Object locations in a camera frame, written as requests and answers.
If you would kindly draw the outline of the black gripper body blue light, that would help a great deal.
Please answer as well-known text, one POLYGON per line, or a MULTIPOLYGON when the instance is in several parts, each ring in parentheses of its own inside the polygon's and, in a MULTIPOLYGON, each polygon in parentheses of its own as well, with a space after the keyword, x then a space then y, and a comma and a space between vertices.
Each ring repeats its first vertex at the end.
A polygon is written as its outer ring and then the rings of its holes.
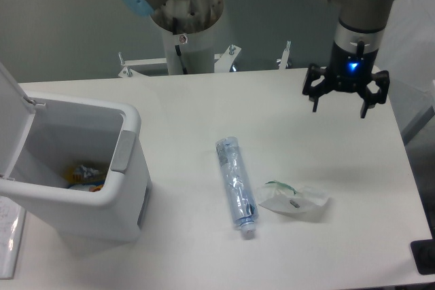
POLYGON ((326 67, 325 82, 338 92, 359 92, 371 82, 372 68, 378 50, 358 57, 333 43, 330 63, 326 67))

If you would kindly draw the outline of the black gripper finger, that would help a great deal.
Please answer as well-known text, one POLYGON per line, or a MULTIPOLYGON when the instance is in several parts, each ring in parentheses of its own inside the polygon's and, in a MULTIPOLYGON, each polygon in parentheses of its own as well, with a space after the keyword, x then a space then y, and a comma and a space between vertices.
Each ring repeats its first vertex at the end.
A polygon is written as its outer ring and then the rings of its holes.
POLYGON ((313 103, 313 112, 317 111, 319 98, 333 91, 335 77, 328 67, 321 68, 315 64, 310 64, 305 76, 302 94, 309 97, 313 103))
POLYGON ((359 96, 363 99, 360 117, 364 119, 369 109, 376 104, 385 104, 389 91, 389 71, 382 70, 371 73, 359 88, 359 96))

